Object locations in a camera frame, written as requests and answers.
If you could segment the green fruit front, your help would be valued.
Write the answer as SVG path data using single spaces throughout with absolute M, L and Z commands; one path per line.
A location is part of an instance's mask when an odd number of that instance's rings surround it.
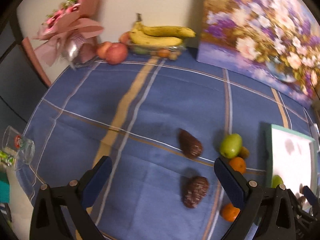
M 278 185 L 283 184 L 283 183 L 284 183 L 284 182 L 283 182 L 281 176 L 279 176 L 279 175 L 276 174 L 276 175 L 274 175 L 274 176 L 272 177 L 271 187 L 272 187 L 272 188 L 276 188 Z

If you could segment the red apple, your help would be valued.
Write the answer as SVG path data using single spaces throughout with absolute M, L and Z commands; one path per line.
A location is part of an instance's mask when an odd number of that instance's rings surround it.
M 112 43 L 106 52 L 105 60 L 108 64 L 116 65 L 122 63 L 127 56 L 127 46 L 122 43 Z
M 97 46 L 96 54 L 100 59 L 106 59 L 107 51 L 112 46 L 112 42 L 106 41 Z

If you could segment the clear drinking glass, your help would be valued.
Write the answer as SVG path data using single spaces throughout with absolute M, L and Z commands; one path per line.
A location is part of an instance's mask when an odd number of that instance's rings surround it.
M 8 126 L 1 143 L 1 163 L 14 171 L 30 165 L 35 152 L 35 144 L 16 129 Z

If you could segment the small tan longan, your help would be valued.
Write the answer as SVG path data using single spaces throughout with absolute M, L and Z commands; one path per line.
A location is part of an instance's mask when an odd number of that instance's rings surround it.
M 242 159 L 247 159 L 247 158 L 249 157 L 249 155 L 250 155 L 249 150 L 248 150 L 246 147 L 242 146 L 242 148 L 240 149 L 240 152 L 239 152 L 238 156 L 239 156 L 240 158 L 242 158 Z

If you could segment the orange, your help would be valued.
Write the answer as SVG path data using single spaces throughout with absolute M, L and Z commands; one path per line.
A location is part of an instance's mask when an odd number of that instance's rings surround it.
M 229 161 L 229 165 L 235 170 L 240 172 L 241 174 L 246 173 L 246 162 L 241 157 L 232 158 Z

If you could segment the pink wrapped flower bouquet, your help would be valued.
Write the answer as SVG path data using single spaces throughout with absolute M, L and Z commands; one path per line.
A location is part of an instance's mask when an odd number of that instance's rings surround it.
M 59 9 L 47 15 L 34 37 L 44 41 L 34 50 L 37 58 L 52 66 L 65 51 L 71 35 L 80 34 L 84 39 L 100 35 L 104 28 L 92 19 L 98 2 L 99 0 L 66 0 L 60 4 Z

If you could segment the white tray with teal rim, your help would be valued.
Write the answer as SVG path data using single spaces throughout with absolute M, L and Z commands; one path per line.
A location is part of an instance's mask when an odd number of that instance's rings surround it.
M 294 195 L 300 194 L 301 186 L 317 191 L 318 142 L 311 136 L 270 124 L 265 130 L 266 186 L 278 175 L 286 188 Z

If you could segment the yellow banana bunch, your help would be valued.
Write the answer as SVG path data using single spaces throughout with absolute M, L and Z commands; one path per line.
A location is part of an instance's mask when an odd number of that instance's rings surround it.
M 195 31 L 180 26 L 155 26 L 149 27 L 143 24 L 142 15 L 137 18 L 129 32 L 130 40 L 141 46 L 176 47 L 180 46 L 186 38 L 194 38 Z

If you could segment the glass fruit bowl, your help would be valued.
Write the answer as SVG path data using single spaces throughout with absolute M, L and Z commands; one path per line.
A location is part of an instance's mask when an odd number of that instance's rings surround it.
M 169 59 L 170 61 L 176 61 L 179 56 L 186 51 L 186 47 L 183 43 L 178 46 L 161 47 L 139 45 L 129 41 L 127 46 L 133 54 L 158 56 L 164 59 Z

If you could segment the long dark brown avocado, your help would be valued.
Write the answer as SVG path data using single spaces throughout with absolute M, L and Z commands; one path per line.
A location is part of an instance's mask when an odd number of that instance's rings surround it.
M 184 189 L 183 204 L 190 209 L 196 208 L 207 195 L 209 182 L 206 177 L 195 176 L 190 178 Z

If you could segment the blue plaid tablecloth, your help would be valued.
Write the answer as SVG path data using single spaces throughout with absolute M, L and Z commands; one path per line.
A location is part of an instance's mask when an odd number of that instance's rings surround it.
M 42 184 L 79 179 L 103 155 L 113 162 L 89 213 L 106 239 L 220 239 L 230 224 L 228 202 L 213 165 L 227 133 L 238 133 L 250 155 L 247 179 L 265 182 L 264 128 L 310 134 L 307 109 L 277 90 L 226 69 L 199 63 L 189 50 L 171 62 L 131 55 L 117 66 L 103 61 L 67 69 L 39 101 L 25 136 L 35 142 L 19 181 L 34 203 Z M 184 129 L 202 146 L 187 158 Z M 190 209 L 182 201 L 190 178 L 206 177 L 207 195 Z

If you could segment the floral still life painting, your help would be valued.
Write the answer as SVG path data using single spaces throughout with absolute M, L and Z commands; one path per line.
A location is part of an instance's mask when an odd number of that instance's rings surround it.
M 319 6 L 313 0 L 204 0 L 197 59 L 309 107 L 319 96 Z

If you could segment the orange mandarin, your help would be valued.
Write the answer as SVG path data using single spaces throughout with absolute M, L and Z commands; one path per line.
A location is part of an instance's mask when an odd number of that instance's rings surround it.
M 221 217 L 230 223 L 235 221 L 239 213 L 240 213 L 240 209 L 237 207 L 234 207 L 232 203 L 228 203 L 224 205 L 220 210 Z

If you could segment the small dark brown avocado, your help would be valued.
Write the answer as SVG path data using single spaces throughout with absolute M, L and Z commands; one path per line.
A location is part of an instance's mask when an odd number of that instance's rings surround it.
M 189 159 L 199 157 L 203 152 L 201 142 L 184 129 L 180 129 L 178 140 L 182 153 Z

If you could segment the green fruit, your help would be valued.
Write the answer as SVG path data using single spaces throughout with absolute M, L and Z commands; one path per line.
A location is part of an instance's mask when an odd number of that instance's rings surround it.
M 235 158 L 242 148 L 242 137 L 237 134 L 229 134 L 224 137 L 223 141 L 220 144 L 220 154 L 227 158 Z
M 276 174 L 276 175 L 274 175 L 274 176 L 272 177 L 271 187 L 272 187 L 272 188 L 276 188 L 278 185 L 283 184 L 283 183 L 284 183 L 284 182 L 283 182 L 281 176 L 279 176 L 279 175 Z

